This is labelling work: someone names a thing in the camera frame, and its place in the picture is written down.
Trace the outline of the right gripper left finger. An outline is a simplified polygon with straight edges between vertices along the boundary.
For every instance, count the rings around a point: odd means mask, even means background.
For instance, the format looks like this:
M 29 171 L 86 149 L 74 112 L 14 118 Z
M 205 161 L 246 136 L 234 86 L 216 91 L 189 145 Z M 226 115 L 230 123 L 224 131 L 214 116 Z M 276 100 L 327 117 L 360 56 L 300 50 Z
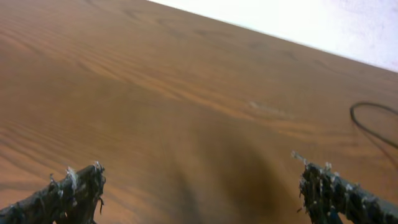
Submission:
M 1 224 L 95 222 L 97 204 L 104 205 L 105 168 L 95 162 L 82 170 L 67 169 L 64 179 L 50 183 L 31 196 L 1 209 Z

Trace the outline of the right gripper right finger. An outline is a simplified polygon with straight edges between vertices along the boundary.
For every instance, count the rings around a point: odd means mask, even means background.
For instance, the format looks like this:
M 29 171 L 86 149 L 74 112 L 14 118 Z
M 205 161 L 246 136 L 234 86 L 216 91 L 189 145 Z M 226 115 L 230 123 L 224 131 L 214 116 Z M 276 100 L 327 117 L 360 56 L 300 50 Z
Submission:
M 332 164 L 320 166 L 292 152 L 304 164 L 299 195 L 312 223 L 341 223 L 340 215 L 355 224 L 397 224 L 397 205 L 364 190 L 332 171 Z

